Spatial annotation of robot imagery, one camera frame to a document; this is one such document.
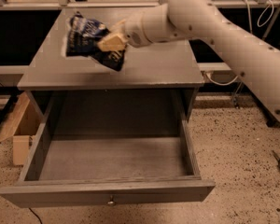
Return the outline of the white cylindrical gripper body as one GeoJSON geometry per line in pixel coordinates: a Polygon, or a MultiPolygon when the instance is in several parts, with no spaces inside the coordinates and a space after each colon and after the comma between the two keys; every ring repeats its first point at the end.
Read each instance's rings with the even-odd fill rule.
{"type": "Polygon", "coordinates": [[[188,38],[171,23],[167,4],[134,12],[124,22],[124,33],[135,48],[188,38]]]}

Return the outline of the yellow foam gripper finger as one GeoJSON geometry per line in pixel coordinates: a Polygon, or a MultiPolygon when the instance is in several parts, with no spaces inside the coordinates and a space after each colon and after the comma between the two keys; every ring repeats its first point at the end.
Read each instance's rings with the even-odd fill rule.
{"type": "Polygon", "coordinates": [[[110,29],[110,33],[97,43],[101,51],[125,50],[128,43],[125,34],[125,23],[126,20],[121,20],[114,24],[110,29]]]}

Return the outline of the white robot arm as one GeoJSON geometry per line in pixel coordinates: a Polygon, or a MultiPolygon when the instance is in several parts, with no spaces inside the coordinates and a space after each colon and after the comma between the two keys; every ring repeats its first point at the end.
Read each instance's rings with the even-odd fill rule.
{"type": "MultiPolygon", "coordinates": [[[[280,122],[280,50],[267,44],[265,41],[248,33],[237,25],[233,24],[225,18],[221,12],[215,7],[211,0],[168,0],[164,5],[151,7],[143,11],[135,12],[130,17],[120,21],[111,30],[111,38],[104,38],[101,43],[111,43],[113,39],[118,39],[124,44],[140,48],[161,41],[169,42],[179,39],[198,38],[208,45],[232,70],[232,72],[240,78],[241,81],[252,91],[254,95],[261,101],[270,114],[280,122]]],[[[231,172],[236,171],[231,168],[231,160],[235,161],[235,167],[239,168],[239,164],[244,164],[244,168],[248,168],[248,158],[268,158],[269,151],[257,150],[256,141],[252,144],[244,145],[247,150],[236,149],[231,145],[227,145],[227,137],[231,136],[225,125],[224,131],[220,138],[223,138],[223,144],[219,144],[219,136],[215,135],[215,147],[204,151],[205,160],[211,158],[211,164],[215,164],[215,158],[218,158],[221,151],[221,158],[227,158],[227,163],[219,171],[224,174],[223,177],[236,177],[231,172]]],[[[228,194],[230,198],[226,200],[226,204],[233,204],[240,201],[240,211],[248,211],[246,217],[232,216],[232,220],[222,218],[217,222],[207,220],[207,224],[277,224],[270,221],[260,214],[259,207],[264,208],[267,199],[256,199],[256,190],[246,188],[247,194],[240,191],[239,194],[231,192],[228,194]],[[259,217],[250,221],[250,213],[257,211],[259,217]]]]}

